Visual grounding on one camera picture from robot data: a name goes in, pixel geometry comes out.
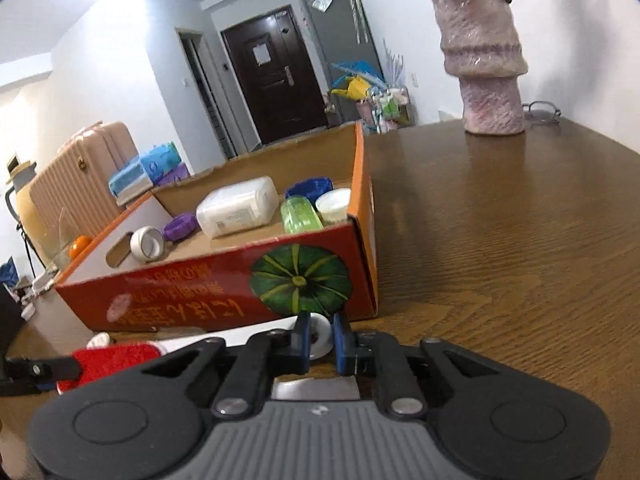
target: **paper notice on door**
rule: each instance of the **paper notice on door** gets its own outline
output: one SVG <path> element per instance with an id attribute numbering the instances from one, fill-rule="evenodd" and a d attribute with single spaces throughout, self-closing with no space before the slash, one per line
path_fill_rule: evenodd
<path id="1" fill-rule="evenodd" d="M 267 48 L 266 43 L 261 43 L 260 45 L 254 46 L 254 57 L 255 62 L 260 65 L 264 65 L 271 61 L 271 56 L 269 55 L 269 49 Z"/>

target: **ceramic vase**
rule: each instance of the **ceramic vase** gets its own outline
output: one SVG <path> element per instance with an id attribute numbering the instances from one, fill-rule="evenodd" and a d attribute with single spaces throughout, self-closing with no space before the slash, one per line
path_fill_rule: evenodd
<path id="1" fill-rule="evenodd" d="M 527 73 L 506 0 L 432 0 L 442 33 L 444 69 L 460 80 L 465 130 L 524 131 L 518 76 Z"/>

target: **brown door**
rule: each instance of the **brown door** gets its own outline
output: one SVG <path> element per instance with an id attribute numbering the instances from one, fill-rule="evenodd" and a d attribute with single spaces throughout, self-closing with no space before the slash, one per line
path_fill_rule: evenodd
<path id="1" fill-rule="evenodd" d="M 322 94 L 290 7 L 223 36 L 263 144 L 326 126 Z"/>

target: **wooden table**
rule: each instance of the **wooden table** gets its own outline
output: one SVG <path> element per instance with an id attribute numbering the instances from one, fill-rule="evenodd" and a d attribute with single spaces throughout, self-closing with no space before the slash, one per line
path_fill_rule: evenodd
<path id="1" fill-rule="evenodd" d="M 599 480 L 636 480 L 640 155 L 569 121 L 503 139 L 433 124 L 367 148 L 381 305 L 356 326 L 404 344 L 443 337 L 577 390 L 612 425 Z M 52 300 L 12 353 L 69 352 L 89 336 Z M 24 437 L 44 400 L 0 399 L 12 478 L 39 478 Z"/>

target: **green plastic bottle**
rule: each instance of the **green plastic bottle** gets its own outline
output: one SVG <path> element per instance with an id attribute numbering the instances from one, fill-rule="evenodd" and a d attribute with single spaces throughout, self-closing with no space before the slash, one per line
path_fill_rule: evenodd
<path id="1" fill-rule="evenodd" d="M 308 199 L 303 196 L 290 196 L 280 206 L 280 215 L 284 231 L 287 234 L 303 233 L 322 229 L 318 213 Z"/>

